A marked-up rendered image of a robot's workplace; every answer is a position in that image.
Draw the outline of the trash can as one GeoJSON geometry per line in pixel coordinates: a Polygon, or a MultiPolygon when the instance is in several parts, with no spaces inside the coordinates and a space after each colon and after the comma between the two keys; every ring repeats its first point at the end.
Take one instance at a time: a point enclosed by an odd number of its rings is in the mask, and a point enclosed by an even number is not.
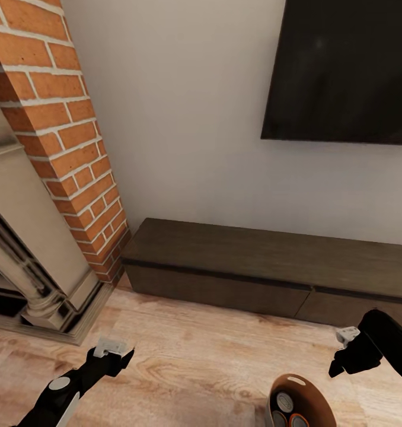
{"type": "Polygon", "coordinates": [[[338,427],[333,411],[320,390],[305,377],[294,373],[282,374],[273,382],[264,414],[266,427],[275,427],[272,412],[276,411],[276,396],[280,392],[290,395],[296,414],[302,415],[309,427],[338,427]],[[289,377],[300,379],[305,385],[289,377]]]}

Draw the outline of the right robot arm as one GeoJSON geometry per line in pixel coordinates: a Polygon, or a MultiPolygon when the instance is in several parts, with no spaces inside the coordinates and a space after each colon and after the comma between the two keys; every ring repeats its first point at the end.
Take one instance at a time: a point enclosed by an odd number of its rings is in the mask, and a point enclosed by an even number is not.
{"type": "Polygon", "coordinates": [[[355,374],[377,367],[385,357],[402,376],[402,326],[385,312],[374,309],[364,314],[356,327],[336,330],[344,349],[334,354],[331,378],[344,372],[355,374]]]}

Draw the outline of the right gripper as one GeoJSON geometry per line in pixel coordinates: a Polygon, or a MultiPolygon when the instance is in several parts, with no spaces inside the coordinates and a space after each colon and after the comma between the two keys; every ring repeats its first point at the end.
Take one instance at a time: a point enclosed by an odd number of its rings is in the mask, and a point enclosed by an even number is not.
{"type": "Polygon", "coordinates": [[[338,350],[334,354],[334,360],[328,372],[331,378],[344,372],[344,370],[348,374],[355,374],[381,364],[381,359],[372,358],[359,347],[356,338],[348,345],[347,349],[338,350]]]}

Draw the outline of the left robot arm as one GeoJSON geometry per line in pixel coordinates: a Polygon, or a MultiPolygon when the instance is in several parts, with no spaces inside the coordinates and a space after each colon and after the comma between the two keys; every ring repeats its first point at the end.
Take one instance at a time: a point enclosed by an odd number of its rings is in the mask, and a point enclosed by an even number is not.
{"type": "Polygon", "coordinates": [[[65,427],[74,413],[79,398],[104,375],[116,377],[132,359],[134,349],[125,356],[125,342],[100,338],[97,346],[88,351],[87,361],[80,368],[49,382],[35,407],[16,427],[65,427]]]}

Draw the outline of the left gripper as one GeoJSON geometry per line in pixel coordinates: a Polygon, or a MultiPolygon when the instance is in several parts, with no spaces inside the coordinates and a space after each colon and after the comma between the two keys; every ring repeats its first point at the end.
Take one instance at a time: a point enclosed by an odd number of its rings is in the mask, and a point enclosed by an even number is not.
{"type": "Polygon", "coordinates": [[[98,358],[94,356],[95,348],[88,351],[87,361],[84,365],[88,365],[94,372],[94,383],[96,384],[104,375],[116,377],[121,369],[125,369],[132,359],[134,349],[125,356],[110,352],[108,355],[98,358]]]}

